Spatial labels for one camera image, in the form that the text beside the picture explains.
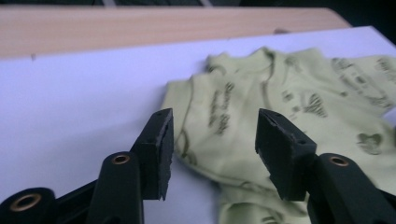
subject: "black plastic part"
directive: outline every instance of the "black plastic part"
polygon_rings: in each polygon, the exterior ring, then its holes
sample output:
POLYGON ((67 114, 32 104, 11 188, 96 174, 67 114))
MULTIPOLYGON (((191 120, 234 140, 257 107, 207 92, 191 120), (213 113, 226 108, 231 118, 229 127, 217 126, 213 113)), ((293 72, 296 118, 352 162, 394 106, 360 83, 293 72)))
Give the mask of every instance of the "black plastic part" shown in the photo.
POLYGON ((85 223, 96 180, 58 198, 58 224, 85 223))
POLYGON ((57 204, 50 189, 20 191, 0 204, 0 223, 55 223, 57 204))
POLYGON ((311 224, 334 224, 334 216, 327 201, 318 202, 309 197, 307 210, 311 224))
POLYGON ((384 198, 388 201, 388 203, 393 207, 393 210, 396 211, 396 196, 393 194, 389 194, 385 192, 384 190, 380 190, 384 198))
POLYGON ((173 150, 173 113, 164 109, 151 116, 131 148, 139 158, 144 199, 165 200, 173 150))
POLYGON ((304 172, 317 157, 316 148, 314 141, 281 114, 260 109, 256 152, 270 172, 282 200, 304 200, 304 172))
POLYGON ((325 153, 319 156, 315 171, 334 223, 396 223, 392 206, 353 160, 325 153))
MULTIPOLYGON (((158 111, 151 116, 145 129, 142 131, 133 146, 133 151, 137 152, 136 156, 142 157, 139 158, 139 162, 144 163, 140 164, 141 189, 144 192, 142 194, 143 200, 158 200, 161 196, 165 199, 170 178, 170 164, 174 149, 173 136, 174 129, 172 109, 165 109, 158 111), (145 146, 142 138, 161 139, 162 141, 160 141, 158 146, 155 144, 148 144, 148 146, 145 146), (147 147, 151 147, 151 150, 149 149, 148 152, 142 151, 147 147), (153 159, 153 163, 156 163, 155 161, 159 161, 160 164, 148 167, 152 164, 149 162, 150 158, 153 159)), ((85 222, 95 185, 96 180, 57 199, 57 203, 59 204, 58 224, 85 222)))
POLYGON ((103 162, 87 224, 141 224, 142 202, 136 155, 132 152, 115 153, 103 162))

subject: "cartoon print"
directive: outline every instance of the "cartoon print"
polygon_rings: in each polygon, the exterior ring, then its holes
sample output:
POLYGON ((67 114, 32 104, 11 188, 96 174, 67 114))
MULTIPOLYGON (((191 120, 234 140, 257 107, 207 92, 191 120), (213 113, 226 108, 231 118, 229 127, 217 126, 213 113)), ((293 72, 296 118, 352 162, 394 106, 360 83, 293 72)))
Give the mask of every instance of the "cartoon print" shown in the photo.
POLYGON ((226 75, 227 74, 227 70, 222 65, 213 64, 213 65, 210 65, 210 67, 207 68, 207 71, 209 73, 212 73, 215 70, 220 72, 222 75, 226 75))
POLYGON ((376 133, 373 135, 368 135, 366 133, 358 134, 358 146, 366 153, 370 155, 381 154, 379 145, 381 145, 382 137, 380 134, 376 133))
POLYGON ((303 91, 295 94, 290 91, 282 92, 283 102, 290 107, 290 113, 286 115, 290 120, 298 118, 299 114, 313 114, 320 118, 327 118, 328 114, 319 94, 312 91, 303 91))
POLYGON ((371 105, 381 108, 392 107, 392 102, 383 90, 378 88, 369 76, 347 59, 332 59, 332 68, 351 90, 363 96, 371 105))
POLYGON ((285 76, 283 76, 282 85, 285 84, 286 80, 288 79, 290 69, 293 68, 295 72, 301 73, 303 69, 300 67, 299 62, 296 57, 289 56, 285 59, 285 76))
POLYGON ((340 92, 340 95, 341 95, 342 97, 347 97, 347 92, 346 92, 346 91, 340 92))
POLYGON ((223 91, 216 90, 213 94, 212 103, 210 104, 208 127, 212 128, 216 126, 217 135, 224 135, 229 127, 229 120, 231 118, 229 107, 234 87, 235 84, 227 82, 223 91))
POLYGON ((302 105, 305 113, 313 113, 321 118, 327 117, 323 101, 317 93, 305 92, 302 94, 302 105))
POLYGON ((393 82, 396 85, 396 70, 390 64, 389 59, 380 58, 376 61, 375 69, 385 73, 388 81, 393 82))
POLYGON ((283 96, 283 102, 285 102, 285 103, 287 103, 288 101, 290 101, 294 98, 293 93, 290 93, 288 91, 283 91, 282 96, 283 96))

